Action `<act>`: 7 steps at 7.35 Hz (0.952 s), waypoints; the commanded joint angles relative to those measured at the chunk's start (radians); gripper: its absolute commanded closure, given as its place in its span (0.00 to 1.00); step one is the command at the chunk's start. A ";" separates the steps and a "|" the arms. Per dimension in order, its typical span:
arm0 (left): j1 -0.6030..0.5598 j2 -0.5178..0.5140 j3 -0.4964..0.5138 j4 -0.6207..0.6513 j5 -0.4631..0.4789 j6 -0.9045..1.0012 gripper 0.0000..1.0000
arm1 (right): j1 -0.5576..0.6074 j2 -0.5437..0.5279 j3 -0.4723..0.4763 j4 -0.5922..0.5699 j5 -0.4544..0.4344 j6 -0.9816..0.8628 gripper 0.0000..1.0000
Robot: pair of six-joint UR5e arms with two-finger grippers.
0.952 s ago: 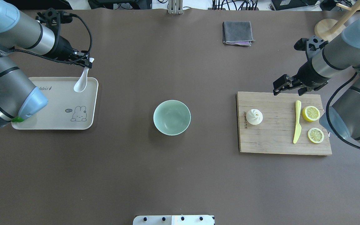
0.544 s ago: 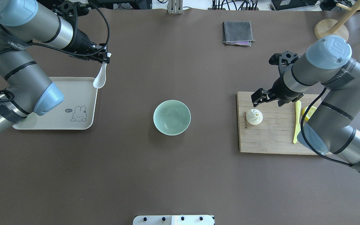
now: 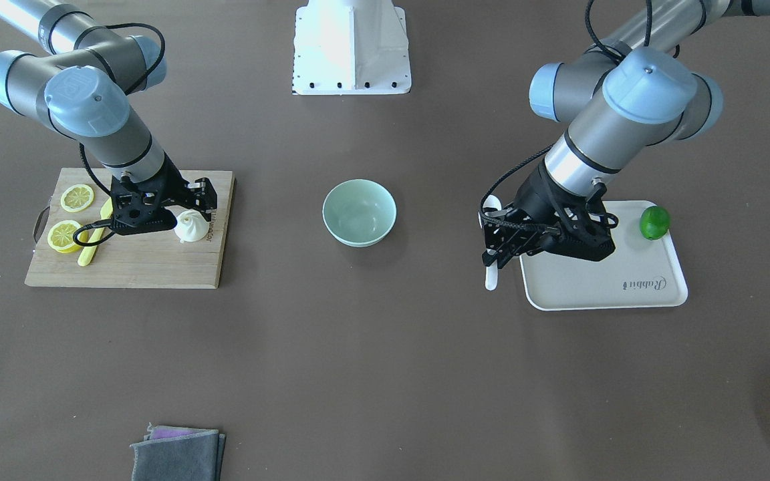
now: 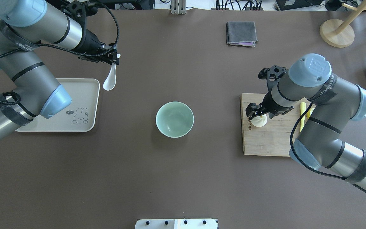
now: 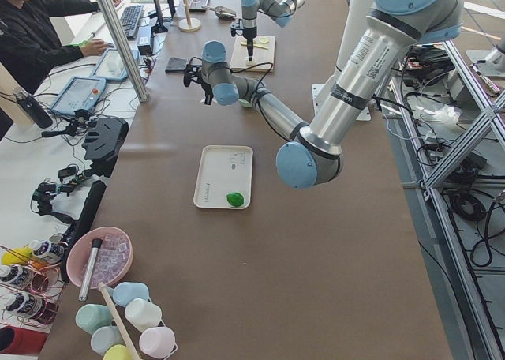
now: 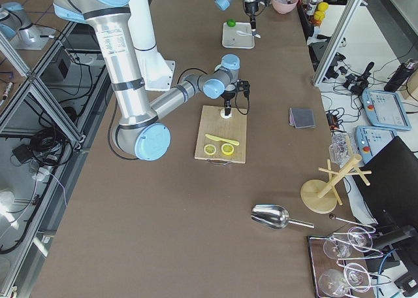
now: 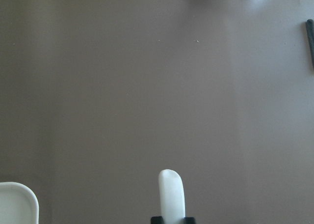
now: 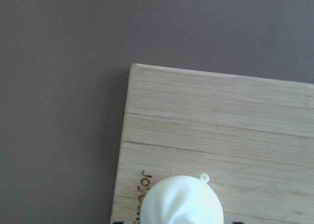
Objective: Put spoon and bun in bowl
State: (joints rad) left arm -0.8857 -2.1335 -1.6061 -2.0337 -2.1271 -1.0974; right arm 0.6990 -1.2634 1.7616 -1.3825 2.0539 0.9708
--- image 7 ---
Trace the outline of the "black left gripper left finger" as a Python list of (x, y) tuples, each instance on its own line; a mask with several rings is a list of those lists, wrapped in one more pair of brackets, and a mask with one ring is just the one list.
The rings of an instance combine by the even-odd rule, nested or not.
[(162, 216), (154, 216), (150, 219), (150, 224), (164, 224)]

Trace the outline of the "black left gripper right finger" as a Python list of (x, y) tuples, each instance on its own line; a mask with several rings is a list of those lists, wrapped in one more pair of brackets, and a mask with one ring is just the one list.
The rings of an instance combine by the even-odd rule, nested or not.
[(184, 217), (183, 224), (196, 224), (194, 217)]

